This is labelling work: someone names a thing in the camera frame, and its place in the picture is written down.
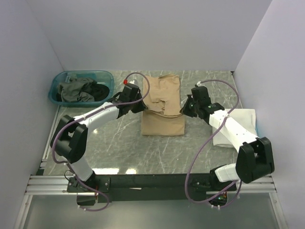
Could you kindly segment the beige t shirt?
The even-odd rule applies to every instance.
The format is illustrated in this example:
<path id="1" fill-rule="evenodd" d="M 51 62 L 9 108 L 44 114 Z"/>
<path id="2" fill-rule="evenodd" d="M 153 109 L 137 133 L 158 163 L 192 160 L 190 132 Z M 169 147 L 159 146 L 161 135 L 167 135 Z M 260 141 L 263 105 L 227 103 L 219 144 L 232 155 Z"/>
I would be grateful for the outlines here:
<path id="1" fill-rule="evenodd" d="M 185 133 L 185 117 L 180 113 L 180 77 L 167 74 L 147 76 L 143 80 L 143 102 L 147 109 L 142 113 L 141 134 L 152 136 L 180 136 Z"/>

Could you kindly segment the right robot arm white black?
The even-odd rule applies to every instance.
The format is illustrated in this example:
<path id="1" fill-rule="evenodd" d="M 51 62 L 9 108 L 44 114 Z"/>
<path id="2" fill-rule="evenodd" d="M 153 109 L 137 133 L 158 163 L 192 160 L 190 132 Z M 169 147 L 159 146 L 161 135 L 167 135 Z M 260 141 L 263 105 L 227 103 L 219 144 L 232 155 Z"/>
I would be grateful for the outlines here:
<path id="1" fill-rule="evenodd" d="M 274 172 L 272 145 L 268 138 L 259 138 L 252 134 L 219 103 L 212 103 L 205 86 L 196 86 L 191 91 L 181 113 L 189 117 L 199 117 L 216 128 L 233 145 L 238 157 L 236 163 L 212 169 L 209 177 L 204 180 L 189 177 L 188 184 L 221 190 L 231 181 L 240 180 L 248 184 Z"/>

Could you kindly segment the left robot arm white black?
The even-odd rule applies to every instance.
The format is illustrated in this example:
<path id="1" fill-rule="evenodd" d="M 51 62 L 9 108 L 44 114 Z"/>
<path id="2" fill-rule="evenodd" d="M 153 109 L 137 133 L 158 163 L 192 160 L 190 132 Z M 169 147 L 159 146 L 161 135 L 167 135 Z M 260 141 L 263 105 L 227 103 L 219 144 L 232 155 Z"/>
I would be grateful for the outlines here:
<path id="1" fill-rule="evenodd" d="M 139 86 L 127 83 L 122 92 L 115 94 L 100 107 L 75 117 L 63 116 L 50 143 L 53 161 L 56 164 L 67 164 L 79 179 L 78 186 L 83 191 L 96 189 L 96 174 L 84 156 L 88 137 L 98 127 L 129 111 L 136 114 L 145 109 Z"/>

